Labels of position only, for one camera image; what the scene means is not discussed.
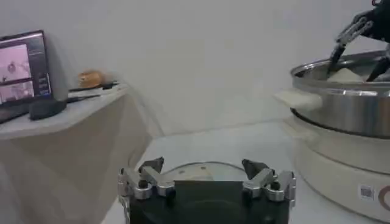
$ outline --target label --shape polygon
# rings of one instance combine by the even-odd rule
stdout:
[[[358,187],[358,196],[360,199],[374,201],[375,200],[375,190],[374,187],[365,184],[359,184]]]

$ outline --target steel cooking pot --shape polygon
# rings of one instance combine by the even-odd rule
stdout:
[[[347,55],[338,69],[348,68],[366,80],[383,51]],[[302,65],[291,71],[298,103],[297,117],[322,128],[372,138],[390,138],[390,71],[376,82],[328,82],[329,60]]]

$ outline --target white wall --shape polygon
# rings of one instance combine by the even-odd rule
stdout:
[[[4,1],[0,35],[44,29],[55,72],[122,75],[158,120],[154,135],[286,116],[270,96],[290,85],[289,70],[328,57],[333,37],[371,8],[370,0]],[[383,47],[359,42],[352,52]]]

